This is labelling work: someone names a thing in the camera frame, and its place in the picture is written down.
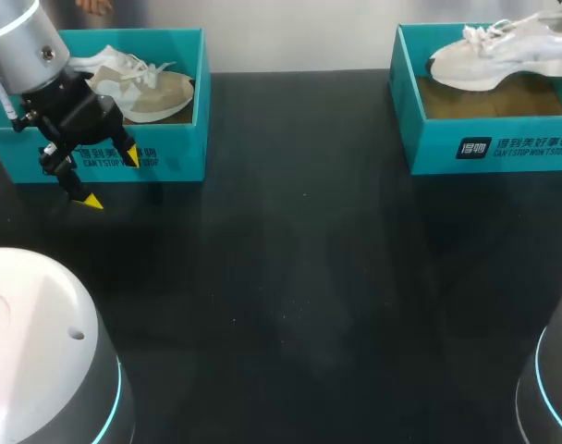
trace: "white cable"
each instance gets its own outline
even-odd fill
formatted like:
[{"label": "white cable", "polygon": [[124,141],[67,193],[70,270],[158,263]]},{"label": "white cable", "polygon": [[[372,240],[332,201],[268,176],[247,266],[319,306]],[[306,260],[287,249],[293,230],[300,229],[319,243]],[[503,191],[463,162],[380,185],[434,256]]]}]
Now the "white cable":
[{"label": "white cable", "polygon": [[9,118],[10,120],[15,120],[18,118],[16,109],[14,109],[12,102],[10,102],[10,98],[7,96],[7,92],[2,86],[2,83],[0,83],[0,102],[2,102],[2,105],[4,106],[4,111],[6,111],[7,118]]}]

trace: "logo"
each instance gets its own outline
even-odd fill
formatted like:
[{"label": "logo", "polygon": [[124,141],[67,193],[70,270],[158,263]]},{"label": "logo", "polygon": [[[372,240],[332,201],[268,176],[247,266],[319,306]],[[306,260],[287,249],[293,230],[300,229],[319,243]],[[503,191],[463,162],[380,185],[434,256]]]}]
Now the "logo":
[{"label": "logo", "polygon": [[457,159],[483,159],[491,146],[490,137],[465,137],[459,143]]}]

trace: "glowing blue ring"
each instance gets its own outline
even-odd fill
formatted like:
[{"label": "glowing blue ring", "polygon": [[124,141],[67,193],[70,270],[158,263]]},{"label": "glowing blue ring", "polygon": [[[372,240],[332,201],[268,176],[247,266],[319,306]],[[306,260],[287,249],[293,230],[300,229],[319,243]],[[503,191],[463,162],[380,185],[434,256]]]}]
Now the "glowing blue ring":
[{"label": "glowing blue ring", "polygon": [[113,422],[113,418],[115,417],[115,413],[116,413],[116,407],[118,406],[118,402],[121,398],[121,385],[123,383],[123,375],[121,374],[121,363],[118,360],[118,358],[116,358],[116,363],[118,367],[118,386],[116,388],[115,405],[113,405],[113,410],[111,411],[111,414],[108,415],[106,424],[104,424],[103,429],[100,431],[100,433],[98,434],[96,439],[92,442],[92,444],[98,444],[100,440],[103,438],[103,436],[106,434],[106,430],[108,430],[108,427]]},{"label": "glowing blue ring", "polygon": [[538,347],[536,347],[536,377],[538,378],[538,386],[540,386],[540,392],[542,393],[542,397],[544,398],[544,402],[546,403],[548,410],[554,416],[558,424],[562,427],[562,419],[560,419],[560,416],[558,416],[558,413],[556,413],[555,409],[552,407],[552,404],[548,400],[548,397],[546,396],[546,393],[544,391],[544,386],[542,385],[542,378],[540,377],[540,365],[538,365],[538,357],[540,355],[540,344],[542,344],[542,338],[544,337],[545,332],[546,329],[544,329],[542,335],[540,335],[540,339],[538,340]]},{"label": "glowing blue ring", "polygon": [[8,23],[7,25],[5,25],[5,27],[0,28],[0,37],[2,37],[3,35],[8,34],[9,32],[15,30],[18,26],[20,26],[22,23],[24,23],[26,20],[30,19],[32,17],[32,15],[37,12],[37,9],[39,8],[39,0],[34,0],[34,3],[31,5],[31,7],[29,7],[24,14],[22,14],[20,17],[18,17],[16,20]]}]

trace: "sneaker sole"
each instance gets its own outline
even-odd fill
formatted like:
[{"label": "sneaker sole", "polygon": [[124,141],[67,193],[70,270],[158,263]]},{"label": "sneaker sole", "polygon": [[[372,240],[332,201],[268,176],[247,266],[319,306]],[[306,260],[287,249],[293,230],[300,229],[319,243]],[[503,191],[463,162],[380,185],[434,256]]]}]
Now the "sneaker sole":
[{"label": "sneaker sole", "polygon": [[174,108],[166,109],[164,111],[158,111],[155,113],[136,113],[134,111],[126,111],[126,110],[121,110],[121,113],[123,114],[124,118],[127,118],[128,120],[131,120],[132,122],[135,123],[152,123],[173,116],[182,108],[187,106],[191,100],[192,99],[189,99],[184,104],[175,106]]},{"label": "sneaker sole", "polygon": [[438,79],[439,83],[451,86],[458,90],[485,92],[494,89],[501,81],[509,77],[511,74],[518,72],[532,72],[534,74],[541,74],[546,77],[562,77],[562,60],[550,60],[546,62],[527,62],[518,64],[516,68],[510,69],[508,72],[499,74],[496,77],[480,80],[450,80]]}]

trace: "black table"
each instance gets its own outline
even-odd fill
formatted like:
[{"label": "black table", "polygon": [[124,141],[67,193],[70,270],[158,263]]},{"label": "black table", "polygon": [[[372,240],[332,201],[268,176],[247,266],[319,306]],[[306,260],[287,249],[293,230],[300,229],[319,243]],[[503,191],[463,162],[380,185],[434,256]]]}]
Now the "black table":
[{"label": "black table", "polygon": [[386,84],[214,75],[207,180],[102,185],[104,212],[0,167],[0,245],[90,290],[137,442],[521,442],[562,173],[412,177]]}]

